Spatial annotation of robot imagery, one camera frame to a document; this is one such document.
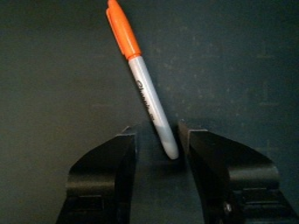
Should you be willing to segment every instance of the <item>marker cap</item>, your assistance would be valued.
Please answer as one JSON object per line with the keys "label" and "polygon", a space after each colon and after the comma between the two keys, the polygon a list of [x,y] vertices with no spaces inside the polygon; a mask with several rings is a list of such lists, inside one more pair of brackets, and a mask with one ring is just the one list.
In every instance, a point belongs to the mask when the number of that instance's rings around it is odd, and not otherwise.
{"label": "marker cap", "polygon": [[117,1],[108,0],[106,5],[106,18],[116,36],[120,52],[125,55],[125,58],[130,60],[141,55],[141,51],[136,43],[136,37]]}

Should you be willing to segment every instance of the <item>black backdrop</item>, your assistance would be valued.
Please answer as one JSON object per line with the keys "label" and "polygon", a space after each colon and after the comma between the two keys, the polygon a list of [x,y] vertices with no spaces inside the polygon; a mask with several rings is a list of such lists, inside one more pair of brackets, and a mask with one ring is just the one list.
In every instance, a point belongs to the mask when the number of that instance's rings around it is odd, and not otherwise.
{"label": "black backdrop", "polygon": [[[299,212],[299,3],[118,2],[173,130],[192,120],[265,154]],[[70,165],[126,125],[149,125],[105,9],[105,1],[0,1],[0,223],[53,223]],[[180,209],[152,223],[182,223]]]}

